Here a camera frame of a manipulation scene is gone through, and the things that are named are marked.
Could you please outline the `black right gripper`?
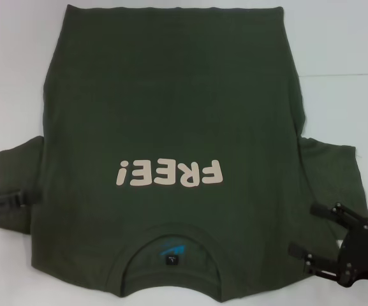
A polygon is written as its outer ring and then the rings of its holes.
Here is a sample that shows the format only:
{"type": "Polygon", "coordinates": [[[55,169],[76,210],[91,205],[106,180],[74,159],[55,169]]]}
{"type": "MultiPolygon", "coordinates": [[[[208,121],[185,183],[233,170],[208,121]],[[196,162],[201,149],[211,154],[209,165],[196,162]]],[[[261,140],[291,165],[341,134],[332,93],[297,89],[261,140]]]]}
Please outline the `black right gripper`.
{"type": "Polygon", "coordinates": [[[290,243],[288,254],[304,262],[304,272],[322,278],[337,278],[338,284],[351,286],[356,281],[368,281],[368,219],[337,202],[334,207],[313,203],[310,214],[332,221],[344,228],[351,228],[345,236],[337,262],[317,256],[305,248],[290,243]]]}

